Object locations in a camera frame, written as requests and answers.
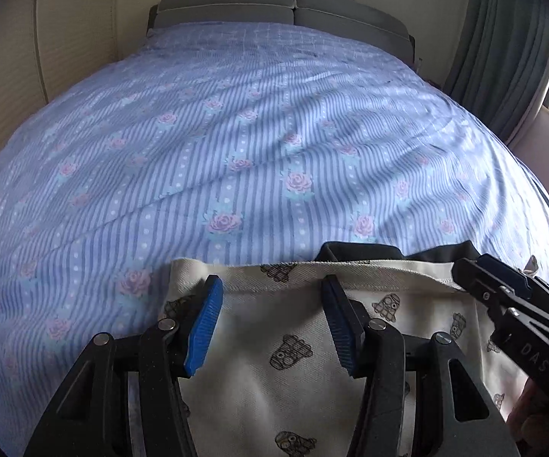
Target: teal curtain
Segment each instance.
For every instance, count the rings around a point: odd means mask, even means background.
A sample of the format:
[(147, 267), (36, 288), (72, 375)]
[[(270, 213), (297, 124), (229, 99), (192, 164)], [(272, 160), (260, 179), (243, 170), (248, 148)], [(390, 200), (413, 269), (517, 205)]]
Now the teal curtain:
[(534, 108), (544, 76), (549, 76), (549, 4), (469, 0), (444, 92), (508, 142)]

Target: screw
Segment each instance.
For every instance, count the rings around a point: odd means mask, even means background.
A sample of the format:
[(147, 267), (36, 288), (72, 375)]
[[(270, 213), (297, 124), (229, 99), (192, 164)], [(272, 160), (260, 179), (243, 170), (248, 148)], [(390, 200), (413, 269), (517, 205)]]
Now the screw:
[(109, 342), (109, 334), (107, 333), (97, 333), (94, 337), (93, 337), (93, 342), (95, 343), (95, 345), (105, 345)]
[(452, 339), (450, 338), (450, 335), (447, 334), (447, 333), (444, 333), (443, 331), (438, 331), (436, 334), (435, 334), (435, 341), (438, 343), (438, 344), (442, 344), (442, 345), (448, 345), (452, 342)]
[(368, 322), (368, 328), (373, 329), (375, 331), (382, 331), (386, 328), (386, 322), (384, 322), (381, 319), (374, 318), (371, 319), (370, 322)]
[(174, 319), (165, 318), (165, 319), (161, 319), (158, 322), (158, 329), (161, 329), (162, 331), (168, 331), (169, 329), (175, 328), (176, 325), (177, 323), (175, 322)]

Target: bedspread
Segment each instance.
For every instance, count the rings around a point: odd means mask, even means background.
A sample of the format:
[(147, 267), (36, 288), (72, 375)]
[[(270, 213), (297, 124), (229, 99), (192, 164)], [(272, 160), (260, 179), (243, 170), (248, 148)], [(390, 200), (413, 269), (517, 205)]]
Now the bedspread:
[(156, 320), (176, 257), (412, 253), (471, 239), (549, 281), (549, 196), (475, 117), (367, 44), (184, 24), (0, 153), (0, 445), (20, 455), (91, 336)]

